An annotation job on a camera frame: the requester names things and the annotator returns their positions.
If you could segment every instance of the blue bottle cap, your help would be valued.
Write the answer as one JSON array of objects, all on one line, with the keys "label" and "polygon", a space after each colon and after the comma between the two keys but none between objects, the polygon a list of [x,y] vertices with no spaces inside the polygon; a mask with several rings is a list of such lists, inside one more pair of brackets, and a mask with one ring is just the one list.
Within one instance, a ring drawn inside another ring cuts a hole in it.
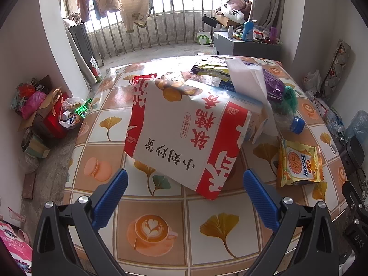
[{"label": "blue bottle cap", "polygon": [[299,116],[294,116],[294,120],[290,125],[290,131],[299,135],[304,129],[304,120]]}]

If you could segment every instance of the pink plastic bag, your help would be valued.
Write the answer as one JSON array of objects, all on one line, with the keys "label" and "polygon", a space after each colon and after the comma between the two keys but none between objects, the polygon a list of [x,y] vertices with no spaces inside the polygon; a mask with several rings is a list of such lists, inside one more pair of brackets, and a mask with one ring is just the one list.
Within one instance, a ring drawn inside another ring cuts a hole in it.
[{"label": "pink plastic bag", "polygon": [[36,91],[34,94],[32,94],[29,99],[27,99],[24,106],[21,107],[23,119],[28,119],[34,113],[34,111],[37,111],[45,98],[46,94],[42,91]]}]

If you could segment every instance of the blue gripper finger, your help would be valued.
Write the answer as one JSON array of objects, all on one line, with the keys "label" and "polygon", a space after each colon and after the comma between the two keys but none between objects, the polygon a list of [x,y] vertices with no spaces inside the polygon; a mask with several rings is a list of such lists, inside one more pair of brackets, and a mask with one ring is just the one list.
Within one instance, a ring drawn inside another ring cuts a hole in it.
[{"label": "blue gripper finger", "polygon": [[261,181],[250,169],[244,172],[243,186],[265,227],[272,229],[274,233],[277,232],[280,226],[279,209]]},{"label": "blue gripper finger", "polygon": [[128,173],[121,169],[94,208],[92,221],[94,230],[106,227],[127,187]]}]

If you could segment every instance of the enaak snack package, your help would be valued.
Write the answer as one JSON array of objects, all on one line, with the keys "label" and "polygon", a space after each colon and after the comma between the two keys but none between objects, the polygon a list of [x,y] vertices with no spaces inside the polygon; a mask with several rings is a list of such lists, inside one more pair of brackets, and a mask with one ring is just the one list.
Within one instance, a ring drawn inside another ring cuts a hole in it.
[{"label": "enaak snack package", "polygon": [[306,185],[323,180],[319,146],[281,140],[277,184]]},{"label": "enaak snack package", "polygon": [[215,199],[262,103],[196,81],[142,78],[134,85],[125,152]]}]

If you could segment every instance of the metal screw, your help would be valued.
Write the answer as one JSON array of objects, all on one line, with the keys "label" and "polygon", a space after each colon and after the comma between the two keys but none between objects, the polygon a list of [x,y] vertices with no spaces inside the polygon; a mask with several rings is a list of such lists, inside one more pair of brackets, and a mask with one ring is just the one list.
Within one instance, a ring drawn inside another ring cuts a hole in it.
[{"label": "metal screw", "polygon": [[292,204],[293,203],[293,200],[290,197],[284,197],[283,201],[286,204]]},{"label": "metal screw", "polygon": [[325,208],[326,208],[326,204],[325,204],[323,201],[320,201],[320,202],[318,203],[318,206],[319,206],[320,208],[322,208],[322,209],[325,209]]},{"label": "metal screw", "polygon": [[54,206],[54,203],[52,202],[52,201],[47,201],[46,203],[45,203],[45,208],[47,208],[47,209],[49,209],[49,208],[51,208],[51,207],[53,207]]},{"label": "metal screw", "polygon": [[88,201],[88,196],[81,196],[78,198],[80,204],[85,204]]}]

